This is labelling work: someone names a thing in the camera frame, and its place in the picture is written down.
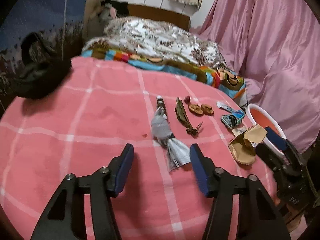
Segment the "red bucket white rim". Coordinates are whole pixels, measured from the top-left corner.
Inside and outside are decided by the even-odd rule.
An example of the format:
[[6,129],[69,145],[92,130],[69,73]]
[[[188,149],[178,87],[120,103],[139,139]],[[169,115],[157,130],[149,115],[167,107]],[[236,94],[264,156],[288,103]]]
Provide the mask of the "red bucket white rim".
[[[261,107],[250,103],[246,107],[246,115],[249,118],[249,120],[252,122],[252,124],[256,125],[259,124],[262,128],[266,129],[269,127],[272,129],[274,133],[276,133],[278,136],[281,137],[281,139],[286,140],[286,135],[279,126],[279,124],[272,118],[270,114],[267,113],[264,109]],[[283,151],[275,145],[268,136],[265,137],[263,142],[266,144],[266,146],[279,158],[285,159],[285,155]]]

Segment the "grey wrapper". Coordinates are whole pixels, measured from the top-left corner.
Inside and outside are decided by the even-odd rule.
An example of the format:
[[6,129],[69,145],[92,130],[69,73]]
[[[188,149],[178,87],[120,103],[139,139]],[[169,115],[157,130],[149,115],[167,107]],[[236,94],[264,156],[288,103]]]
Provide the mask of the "grey wrapper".
[[162,106],[157,107],[151,120],[151,132],[158,143],[167,150],[169,171],[190,163],[189,147],[174,136]]

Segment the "brown thread spool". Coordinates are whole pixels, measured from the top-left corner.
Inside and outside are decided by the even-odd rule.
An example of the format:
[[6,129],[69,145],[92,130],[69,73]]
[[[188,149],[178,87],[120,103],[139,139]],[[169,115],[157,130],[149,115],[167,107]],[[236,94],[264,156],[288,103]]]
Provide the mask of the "brown thread spool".
[[167,109],[166,109],[163,98],[160,95],[158,95],[156,99],[157,99],[157,109],[160,109],[161,115],[167,118]]

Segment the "crumpled brown paper bag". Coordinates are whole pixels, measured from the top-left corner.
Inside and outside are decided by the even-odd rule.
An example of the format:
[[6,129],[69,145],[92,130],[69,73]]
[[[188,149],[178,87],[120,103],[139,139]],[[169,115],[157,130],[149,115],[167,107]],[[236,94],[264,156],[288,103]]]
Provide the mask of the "crumpled brown paper bag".
[[266,129],[259,124],[253,125],[237,135],[228,144],[234,160],[241,165],[252,165],[255,162],[255,148],[267,135]]

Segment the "folded blue patterned wrapper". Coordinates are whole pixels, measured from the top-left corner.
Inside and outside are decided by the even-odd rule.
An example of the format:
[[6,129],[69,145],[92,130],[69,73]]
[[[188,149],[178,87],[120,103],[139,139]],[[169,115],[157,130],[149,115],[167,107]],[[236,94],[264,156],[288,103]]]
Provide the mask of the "folded blue patterned wrapper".
[[228,128],[234,129],[237,128],[241,123],[243,118],[245,117],[245,113],[241,110],[238,110],[233,113],[229,113],[221,116],[221,122]]

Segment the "white blue wrapper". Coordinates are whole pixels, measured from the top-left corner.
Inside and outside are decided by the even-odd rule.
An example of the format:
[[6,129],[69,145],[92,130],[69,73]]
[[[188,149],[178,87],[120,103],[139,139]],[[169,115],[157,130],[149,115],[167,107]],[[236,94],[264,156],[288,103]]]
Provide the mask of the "white blue wrapper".
[[225,110],[225,111],[227,111],[227,112],[229,112],[229,113],[234,113],[234,112],[236,112],[235,109],[233,109],[232,107],[230,107],[229,105],[227,105],[227,104],[225,104],[225,103],[223,103],[223,102],[218,101],[218,102],[216,103],[216,105],[217,105],[217,107],[218,107],[219,109],[223,109],[223,110]]

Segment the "colourful striped blanket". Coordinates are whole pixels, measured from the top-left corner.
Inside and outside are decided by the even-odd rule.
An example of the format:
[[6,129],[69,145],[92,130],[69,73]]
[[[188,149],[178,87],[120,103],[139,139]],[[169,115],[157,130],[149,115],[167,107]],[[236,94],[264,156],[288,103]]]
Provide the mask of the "colourful striped blanket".
[[116,49],[90,49],[83,51],[81,55],[106,61],[121,61],[143,70],[185,76],[217,88],[227,94],[241,108],[248,104],[244,78],[236,75],[222,63],[218,63],[213,68],[199,67],[190,63],[165,60],[159,57],[146,57]]

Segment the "pink plaid bed blanket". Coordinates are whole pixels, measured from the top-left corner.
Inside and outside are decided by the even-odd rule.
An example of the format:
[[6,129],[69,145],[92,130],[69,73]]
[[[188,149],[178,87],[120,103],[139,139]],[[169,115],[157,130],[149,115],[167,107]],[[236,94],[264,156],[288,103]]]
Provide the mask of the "pink plaid bed blanket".
[[236,108],[223,92],[183,76],[143,71],[118,61],[75,57],[65,83],[42,100],[16,98],[1,119],[1,205],[16,230],[29,239],[68,173],[92,174],[109,164],[126,144],[135,158],[124,191],[112,200],[123,239],[201,239],[212,200],[199,190],[190,165],[168,171],[166,152],[153,140],[150,122],[162,96],[170,127],[186,145],[197,143],[205,156],[230,174],[255,174],[271,197],[272,172],[259,159],[239,166],[222,124],[223,111],[197,117],[191,137],[176,119],[177,98]]

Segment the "left dried fruit slice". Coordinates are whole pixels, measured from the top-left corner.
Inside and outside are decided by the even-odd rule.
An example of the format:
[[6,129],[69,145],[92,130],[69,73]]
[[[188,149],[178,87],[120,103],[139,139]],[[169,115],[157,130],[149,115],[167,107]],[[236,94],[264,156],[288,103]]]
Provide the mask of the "left dried fruit slice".
[[195,114],[196,116],[203,116],[204,115],[202,108],[197,104],[190,103],[188,105],[188,109],[191,113]]

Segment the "dried green leaf stem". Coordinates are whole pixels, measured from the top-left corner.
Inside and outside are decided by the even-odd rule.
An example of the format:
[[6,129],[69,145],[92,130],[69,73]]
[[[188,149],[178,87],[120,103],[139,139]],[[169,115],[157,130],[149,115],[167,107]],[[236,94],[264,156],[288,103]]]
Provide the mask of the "dried green leaf stem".
[[180,98],[176,98],[175,113],[178,121],[186,128],[186,133],[193,137],[196,137],[199,133],[200,128],[202,127],[203,122],[198,124],[195,128],[192,126]]

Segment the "small red fruit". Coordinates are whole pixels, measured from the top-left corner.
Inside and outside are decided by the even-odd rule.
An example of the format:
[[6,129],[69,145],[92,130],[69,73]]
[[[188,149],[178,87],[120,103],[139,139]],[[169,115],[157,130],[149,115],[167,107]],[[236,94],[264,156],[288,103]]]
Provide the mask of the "small red fruit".
[[186,104],[189,104],[190,101],[191,101],[190,96],[186,96],[186,97],[184,98],[184,102],[185,102]]

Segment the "pink satin curtain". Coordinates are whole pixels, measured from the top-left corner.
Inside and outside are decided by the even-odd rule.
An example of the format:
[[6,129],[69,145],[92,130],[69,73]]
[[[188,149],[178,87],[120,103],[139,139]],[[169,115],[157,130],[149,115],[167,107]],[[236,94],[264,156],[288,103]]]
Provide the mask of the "pink satin curtain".
[[304,0],[215,0],[201,28],[299,152],[319,134],[319,22]]

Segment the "white brown floral quilt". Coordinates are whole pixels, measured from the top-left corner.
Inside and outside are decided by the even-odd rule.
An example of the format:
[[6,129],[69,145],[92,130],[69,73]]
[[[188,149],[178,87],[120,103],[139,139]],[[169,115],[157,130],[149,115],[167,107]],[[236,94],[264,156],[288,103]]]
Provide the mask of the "white brown floral quilt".
[[103,35],[90,39],[82,50],[93,48],[120,49],[198,67],[226,66],[217,43],[202,40],[172,23],[132,16],[109,21]]

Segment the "wooden headboard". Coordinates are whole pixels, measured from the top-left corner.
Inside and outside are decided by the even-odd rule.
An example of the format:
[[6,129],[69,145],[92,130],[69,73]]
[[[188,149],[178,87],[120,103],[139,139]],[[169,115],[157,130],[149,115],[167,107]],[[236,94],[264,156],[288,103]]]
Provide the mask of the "wooden headboard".
[[172,23],[186,31],[190,28],[190,17],[178,12],[140,4],[128,4],[127,8],[130,16]]

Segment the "pile of clothes by headboard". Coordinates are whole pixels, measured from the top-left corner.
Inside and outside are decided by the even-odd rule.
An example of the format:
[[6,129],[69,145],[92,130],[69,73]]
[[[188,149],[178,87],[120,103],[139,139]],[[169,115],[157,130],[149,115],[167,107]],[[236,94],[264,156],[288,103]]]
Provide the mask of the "pile of clothes by headboard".
[[115,0],[102,0],[100,1],[100,7],[98,8],[97,16],[102,21],[114,20],[116,18],[122,18],[129,16],[127,2],[119,2]]

